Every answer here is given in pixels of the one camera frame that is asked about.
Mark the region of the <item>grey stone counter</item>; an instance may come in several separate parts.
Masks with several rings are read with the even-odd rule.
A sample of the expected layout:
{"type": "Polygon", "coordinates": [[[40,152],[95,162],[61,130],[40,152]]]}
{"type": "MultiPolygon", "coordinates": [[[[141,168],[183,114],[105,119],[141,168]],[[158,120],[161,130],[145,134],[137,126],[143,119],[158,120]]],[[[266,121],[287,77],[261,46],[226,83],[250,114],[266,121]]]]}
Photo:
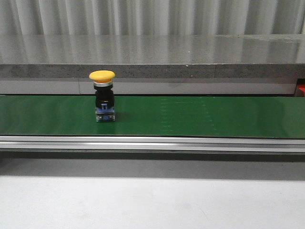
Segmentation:
{"type": "Polygon", "coordinates": [[[0,37],[2,94],[92,94],[97,70],[115,73],[116,94],[293,95],[305,80],[305,37],[0,37]]]}

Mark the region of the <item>grey pleated curtain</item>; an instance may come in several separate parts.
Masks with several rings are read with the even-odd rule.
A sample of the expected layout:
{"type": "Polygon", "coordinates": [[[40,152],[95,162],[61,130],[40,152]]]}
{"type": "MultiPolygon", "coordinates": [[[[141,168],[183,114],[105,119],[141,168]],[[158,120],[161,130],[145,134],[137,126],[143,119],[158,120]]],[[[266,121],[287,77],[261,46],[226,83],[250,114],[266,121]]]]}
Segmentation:
{"type": "Polygon", "coordinates": [[[3,0],[2,35],[303,34],[302,0],[3,0]]]}

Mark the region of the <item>red object at right edge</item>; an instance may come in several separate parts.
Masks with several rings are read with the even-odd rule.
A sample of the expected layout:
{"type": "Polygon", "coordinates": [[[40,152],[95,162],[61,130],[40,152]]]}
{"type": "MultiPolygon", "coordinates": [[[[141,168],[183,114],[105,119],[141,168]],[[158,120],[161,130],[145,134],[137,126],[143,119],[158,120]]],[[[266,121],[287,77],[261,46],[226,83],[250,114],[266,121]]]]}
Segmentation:
{"type": "Polygon", "coordinates": [[[305,97],[305,84],[301,83],[296,86],[295,96],[305,97]]]}

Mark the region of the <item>yellow mushroom push button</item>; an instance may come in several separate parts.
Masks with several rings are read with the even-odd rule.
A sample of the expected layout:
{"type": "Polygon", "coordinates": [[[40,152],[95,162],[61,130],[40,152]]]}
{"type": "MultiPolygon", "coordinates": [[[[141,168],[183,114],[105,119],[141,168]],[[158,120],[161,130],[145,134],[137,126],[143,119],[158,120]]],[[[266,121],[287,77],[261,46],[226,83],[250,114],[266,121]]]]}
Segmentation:
{"type": "Polygon", "coordinates": [[[115,121],[114,93],[112,79],[115,73],[108,70],[94,71],[89,74],[93,80],[95,91],[95,116],[96,122],[115,121]]]}

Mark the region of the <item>aluminium conveyor side rail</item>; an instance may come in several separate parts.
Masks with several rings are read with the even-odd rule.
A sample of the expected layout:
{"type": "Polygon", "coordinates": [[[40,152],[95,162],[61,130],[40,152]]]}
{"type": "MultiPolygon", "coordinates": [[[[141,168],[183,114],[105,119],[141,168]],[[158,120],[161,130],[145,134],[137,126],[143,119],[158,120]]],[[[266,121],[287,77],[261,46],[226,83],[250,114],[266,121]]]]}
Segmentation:
{"type": "Polygon", "coordinates": [[[25,136],[3,135],[2,150],[144,150],[302,154],[303,139],[155,137],[155,136],[25,136]]]}

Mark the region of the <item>green conveyor belt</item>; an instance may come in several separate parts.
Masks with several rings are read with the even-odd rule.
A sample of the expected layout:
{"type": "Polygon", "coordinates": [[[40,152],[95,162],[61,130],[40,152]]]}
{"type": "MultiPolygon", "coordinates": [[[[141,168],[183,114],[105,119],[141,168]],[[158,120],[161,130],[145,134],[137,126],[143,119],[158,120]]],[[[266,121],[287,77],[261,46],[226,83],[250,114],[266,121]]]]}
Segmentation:
{"type": "Polygon", "coordinates": [[[299,138],[302,97],[117,96],[115,121],[95,120],[90,95],[3,95],[3,135],[161,135],[299,138]]]}

